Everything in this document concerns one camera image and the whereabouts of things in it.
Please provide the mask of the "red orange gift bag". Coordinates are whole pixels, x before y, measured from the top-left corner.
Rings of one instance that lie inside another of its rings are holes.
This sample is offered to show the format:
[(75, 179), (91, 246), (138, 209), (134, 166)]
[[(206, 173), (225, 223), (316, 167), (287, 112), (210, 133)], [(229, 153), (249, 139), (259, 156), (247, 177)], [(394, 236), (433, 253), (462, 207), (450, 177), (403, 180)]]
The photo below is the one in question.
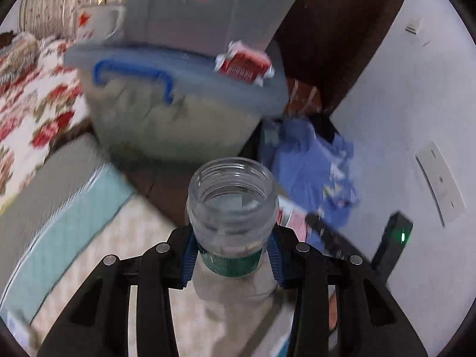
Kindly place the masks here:
[(309, 115), (321, 111), (321, 93), (317, 87), (289, 77), (286, 83), (289, 100), (284, 110), (285, 115)]

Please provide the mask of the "floral bed sheet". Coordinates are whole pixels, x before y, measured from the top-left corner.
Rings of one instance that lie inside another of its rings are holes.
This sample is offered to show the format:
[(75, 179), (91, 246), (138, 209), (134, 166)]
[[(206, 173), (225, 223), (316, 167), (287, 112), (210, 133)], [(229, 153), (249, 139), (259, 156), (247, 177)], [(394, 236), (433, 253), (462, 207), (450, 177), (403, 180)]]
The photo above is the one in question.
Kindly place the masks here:
[(21, 32), (1, 50), (1, 210), (35, 176), (52, 141), (89, 115), (77, 70), (63, 63), (72, 45)]

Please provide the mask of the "white wall socket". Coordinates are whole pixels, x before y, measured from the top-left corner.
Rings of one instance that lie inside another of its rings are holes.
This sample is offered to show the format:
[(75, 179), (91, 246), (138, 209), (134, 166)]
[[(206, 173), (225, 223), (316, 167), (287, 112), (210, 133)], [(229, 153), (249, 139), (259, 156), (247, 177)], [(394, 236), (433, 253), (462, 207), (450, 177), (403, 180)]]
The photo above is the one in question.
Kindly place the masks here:
[(416, 154), (416, 160), (432, 193), (441, 224), (448, 226), (466, 211), (457, 182), (434, 141)]

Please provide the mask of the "red white small packet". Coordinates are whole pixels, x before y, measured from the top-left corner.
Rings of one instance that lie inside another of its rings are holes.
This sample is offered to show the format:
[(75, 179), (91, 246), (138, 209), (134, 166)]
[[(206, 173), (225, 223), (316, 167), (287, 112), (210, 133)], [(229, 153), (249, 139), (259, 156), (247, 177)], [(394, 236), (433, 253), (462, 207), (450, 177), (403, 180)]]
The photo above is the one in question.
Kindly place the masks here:
[(214, 71), (260, 87), (263, 86), (264, 80), (275, 76), (275, 68), (269, 55), (241, 41), (231, 41), (228, 51), (215, 57)]

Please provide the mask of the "white enamel mug red star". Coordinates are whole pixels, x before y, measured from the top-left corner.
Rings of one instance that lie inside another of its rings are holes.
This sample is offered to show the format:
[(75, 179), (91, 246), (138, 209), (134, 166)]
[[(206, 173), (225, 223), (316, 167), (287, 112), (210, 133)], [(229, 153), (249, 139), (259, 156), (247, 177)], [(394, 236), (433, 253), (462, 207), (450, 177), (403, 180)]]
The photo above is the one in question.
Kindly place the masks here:
[(121, 35), (126, 8), (118, 4), (81, 7), (77, 12), (78, 43), (101, 44)]

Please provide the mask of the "blue cloth bag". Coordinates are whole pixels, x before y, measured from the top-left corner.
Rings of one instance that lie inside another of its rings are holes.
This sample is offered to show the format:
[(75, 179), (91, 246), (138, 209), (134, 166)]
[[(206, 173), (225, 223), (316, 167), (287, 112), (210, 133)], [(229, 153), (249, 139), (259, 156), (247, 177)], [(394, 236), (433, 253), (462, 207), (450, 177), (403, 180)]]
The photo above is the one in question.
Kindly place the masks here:
[(291, 201), (340, 229), (359, 202), (349, 174), (353, 151), (339, 134), (331, 143), (317, 135), (307, 118), (266, 119), (258, 157)]

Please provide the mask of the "black device green light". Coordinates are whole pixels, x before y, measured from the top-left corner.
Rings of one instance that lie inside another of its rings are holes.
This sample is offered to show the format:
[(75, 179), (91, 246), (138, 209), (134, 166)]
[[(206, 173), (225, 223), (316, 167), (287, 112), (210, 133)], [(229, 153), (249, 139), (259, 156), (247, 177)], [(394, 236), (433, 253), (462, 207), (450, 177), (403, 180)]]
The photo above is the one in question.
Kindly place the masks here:
[(387, 283), (397, 265), (410, 237), (412, 228), (413, 221), (400, 211), (395, 212), (389, 218), (382, 235), (382, 240), (370, 263), (371, 268), (373, 268), (383, 284)]

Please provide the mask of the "clear plastic bottle green label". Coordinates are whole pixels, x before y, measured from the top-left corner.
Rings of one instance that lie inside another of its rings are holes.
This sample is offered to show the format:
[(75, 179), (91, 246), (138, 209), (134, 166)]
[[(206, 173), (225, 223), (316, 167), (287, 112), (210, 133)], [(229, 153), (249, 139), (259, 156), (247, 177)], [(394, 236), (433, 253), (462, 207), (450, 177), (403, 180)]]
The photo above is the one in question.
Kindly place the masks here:
[(267, 251), (278, 216), (273, 175), (250, 159), (212, 160), (190, 180), (186, 213), (198, 255), (191, 284), (172, 294), (180, 356), (278, 356), (294, 307)]

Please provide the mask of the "large clear storage box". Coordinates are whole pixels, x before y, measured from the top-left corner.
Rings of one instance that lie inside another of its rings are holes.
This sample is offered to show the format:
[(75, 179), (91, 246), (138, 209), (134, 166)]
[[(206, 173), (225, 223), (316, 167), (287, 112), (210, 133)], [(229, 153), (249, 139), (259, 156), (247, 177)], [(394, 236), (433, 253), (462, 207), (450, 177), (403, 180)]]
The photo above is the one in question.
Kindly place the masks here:
[(123, 0), (127, 43), (214, 57), (241, 41), (263, 51), (295, 0)]

